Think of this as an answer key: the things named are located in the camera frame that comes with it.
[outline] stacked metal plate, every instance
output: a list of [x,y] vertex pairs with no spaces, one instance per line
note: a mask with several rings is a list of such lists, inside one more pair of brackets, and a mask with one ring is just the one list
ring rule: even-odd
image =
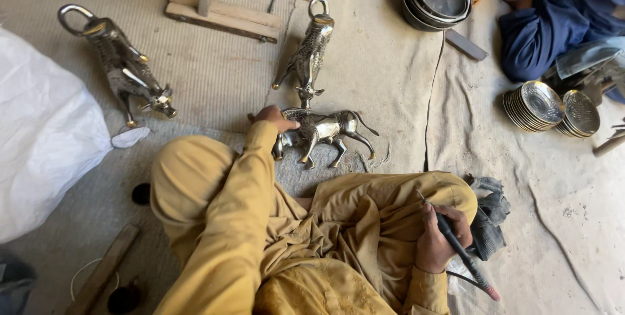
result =
[[541,81],[528,81],[505,93],[503,103],[512,122],[528,132],[544,132],[564,119],[560,96]]
[[562,97],[564,102],[564,120],[556,129],[573,138],[588,138],[599,129],[599,112],[586,94],[569,90]]

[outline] dark blue clothing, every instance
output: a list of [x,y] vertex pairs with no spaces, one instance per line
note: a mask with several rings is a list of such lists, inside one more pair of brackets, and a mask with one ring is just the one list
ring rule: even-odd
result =
[[614,1],[533,0],[531,8],[501,16],[504,73],[514,81],[538,79],[578,44],[621,35],[625,21],[611,15]]

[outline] yellow shalwar kameez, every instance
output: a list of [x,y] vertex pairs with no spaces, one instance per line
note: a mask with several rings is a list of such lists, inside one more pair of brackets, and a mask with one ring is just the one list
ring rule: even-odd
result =
[[182,273],[155,314],[449,314],[445,272],[414,267],[421,194],[471,223],[469,186],[446,172],[347,174],[306,212],[275,183],[276,135],[259,121],[240,155],[201,135],[160,151],[151,205]]

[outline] brass bull statue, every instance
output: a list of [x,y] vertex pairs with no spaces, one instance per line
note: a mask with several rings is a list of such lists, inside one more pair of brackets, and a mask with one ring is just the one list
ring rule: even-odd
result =
[[[313,15],[313,5],[320,2],[323,5],[323,13]],[[298,91],[299,99],[302,103],[301,107],[309,109],[310,101],[316,95],[321,95],[324,89],[315,90],[314,82],[317,79],[321,65],[323,64],[323,55],[326,51],[326,45],[330,41],[330,36],[334,29],[334,20],[328,15],[329,8],[327,0],[311,0],[308,5],[308,15],[311,22],[306,31],[306,37],[299,46],[298,52],[293,54],[287,63],[285,71],[273,83],[274,89],[279,89],[282,82],[291,72],[295,71],[299,79]]]
[[[76,11],[87,18],[83,30],[69,26],[66,14]],[[89,10],[78,5],[65,5],[59,9],[59,22],[67,31],[84,36],[96,48],[100,63],[115,97],[119,100],[126,114],[126,125],[136,127],[137,122],[130,112],[128,97],[140,96],[147,101],[141,111],[156,110],[168,118],[176,117],[176,110],[169,104],[173,90],[169,84],[161,88],[152,72],[145,64],[147,57],[134,48],[121,29],[109,18],[98,18]]]
[[276,161],[283,159],[285,147],[304,147],[307,145],[306,154],[299,159],[299,162],[306,164],[307,169],[314,168],[315,163],[311,153],[318,143],[326,143],[336,146],[339,150],[339,155],[331,165],[331,167],[337,167],[347,152],[342,141],[345,135],[366,145],[371,152],[370,160],[376,158],[376,152],[371,147],[369,140],[356,131],[358,121],[374,135],[379,134],[364,124],[358,112],[343,110],[330,115],[320,115],[301,108],[287,108],[282,113],[287,120],[297,121],[301,126],[298,129],[288,130],[277,135],[276,143],[272,149]]

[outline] hand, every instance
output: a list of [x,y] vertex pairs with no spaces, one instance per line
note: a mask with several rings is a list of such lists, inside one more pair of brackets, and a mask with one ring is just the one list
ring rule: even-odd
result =
[[471,245],[473,236],[465,214],[453,207],[433,207],[430,203],[426,203],[423,205],[422,212],[425,232],[417,240],[417,256],[414,264],[421,271],[440,274],[445,271],[449,259],[456,255],[456,252],[438,229],[436,213],[449,217],[449,220],[453,222],[451,227],[463,248]]
[[276,125],[278,133],[284,133],[289,129],[299,128],[299,122],[289,121],[285,119],[282,112],[276,105],[263,108],[258,115],[253,116],[251,113],[247,117],[254,123],[258,121],[269,121]]

